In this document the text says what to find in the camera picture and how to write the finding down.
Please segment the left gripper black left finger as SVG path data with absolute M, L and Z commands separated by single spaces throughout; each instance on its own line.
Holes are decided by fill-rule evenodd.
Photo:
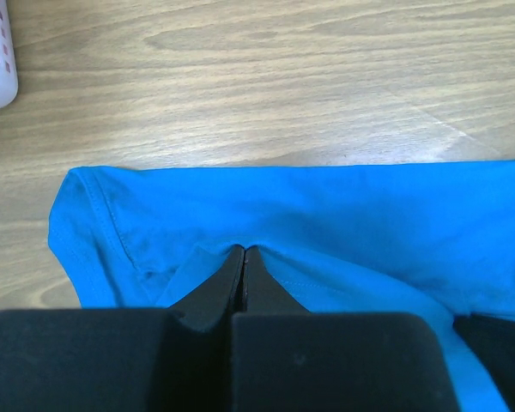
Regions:
M 164 308 L 0 311 L 0 411 L 223 411 L 245 252 Z

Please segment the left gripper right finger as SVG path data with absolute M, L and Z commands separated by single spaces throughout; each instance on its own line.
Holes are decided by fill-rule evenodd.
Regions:
M 234 411 L 452 411 L 437 337 L 404 312 L 307 311 L 245 254 L 231 320 Z

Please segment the blue t shirt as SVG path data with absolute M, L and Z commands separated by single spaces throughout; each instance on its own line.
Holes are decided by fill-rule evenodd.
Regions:
M 48 245 L 85 307 L 171 306 L 234 245 L 314 312 L 411 312 L 465 411 L 506 411 L 457 315 L 515 321 L 515 160 L 70 170 Z

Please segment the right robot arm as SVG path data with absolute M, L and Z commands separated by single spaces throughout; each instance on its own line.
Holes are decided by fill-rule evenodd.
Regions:
M 515 321 L 471 314 L 453 329 L 485 366 L 508 408 L 515 411 Z

